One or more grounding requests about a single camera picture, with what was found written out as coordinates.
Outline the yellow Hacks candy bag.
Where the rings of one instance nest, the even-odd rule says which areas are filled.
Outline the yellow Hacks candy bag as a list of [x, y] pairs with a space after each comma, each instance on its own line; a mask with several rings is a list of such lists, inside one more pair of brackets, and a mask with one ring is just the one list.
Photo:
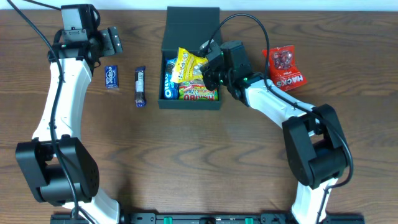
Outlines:
[[208, 63], [205, 57], [198, 57], [188, 50], [179, 47], [177, 61], [172, 72], [172, 81], [175, 83], [202, 79], [201, 67]]

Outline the green Haribo candy bag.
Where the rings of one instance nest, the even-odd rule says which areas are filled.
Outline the green Haribo candy bag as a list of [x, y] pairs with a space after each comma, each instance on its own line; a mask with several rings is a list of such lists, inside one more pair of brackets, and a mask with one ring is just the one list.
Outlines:
[[208, 90], [203, 80], [190, 80], [179, 84], [178, 98], [185, 101], [218, 101], [218, 91]]

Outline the red Hacks candy bag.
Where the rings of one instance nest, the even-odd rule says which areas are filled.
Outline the red Hacks candy bag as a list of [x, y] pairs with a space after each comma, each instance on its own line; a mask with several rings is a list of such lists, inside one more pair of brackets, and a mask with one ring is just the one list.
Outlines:
[[269, 58], [269, 77], [282, 91], [293, 90], [308, 83], [295, 64], [295, 47], [287, 45], [262, 51]]

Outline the blue Oreo cookie pack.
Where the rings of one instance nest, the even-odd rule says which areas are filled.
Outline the blue Oreo cookie pack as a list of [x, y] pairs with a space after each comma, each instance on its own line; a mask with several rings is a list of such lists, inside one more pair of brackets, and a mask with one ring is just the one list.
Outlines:
[[176, 58], [166, 61], [164, 78], [164, 98], [166, 100], [176, 100], [178, 98], [178, 83], [172, 81], [172, 72], [176, 61]]

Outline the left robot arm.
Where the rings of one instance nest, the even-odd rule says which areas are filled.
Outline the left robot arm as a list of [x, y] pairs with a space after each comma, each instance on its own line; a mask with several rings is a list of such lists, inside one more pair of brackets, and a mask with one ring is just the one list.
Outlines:
[[119, 202], [100, 187], [98, 165], [81, 141], [86, 91], [103, 57], [123, 51], [118, 30], [100, 30], [91, 4], [63, 5], [63, 28], [49, 47], [51, 81], [32, 139], [16, 147], [16, 160], [40, 203], [67, 208], [64, 223], [127, 223]]

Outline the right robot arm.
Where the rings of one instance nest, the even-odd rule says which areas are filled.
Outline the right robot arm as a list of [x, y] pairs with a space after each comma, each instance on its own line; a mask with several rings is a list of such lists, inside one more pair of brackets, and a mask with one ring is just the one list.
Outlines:
[[275, 86], [266, 74], [254, 72], [243, 43], [205, 42], [200, 53], [207, 59], [201, 67], [207, 89], [227, 87], [233, 98], [260, 111], [283, 131], [290, 170], [298, 180], [290, 210], [297, 223], [323, 223], [332, 189], [345, 169], [353, 169], [341, 124], [330, 105], [304, 103]]

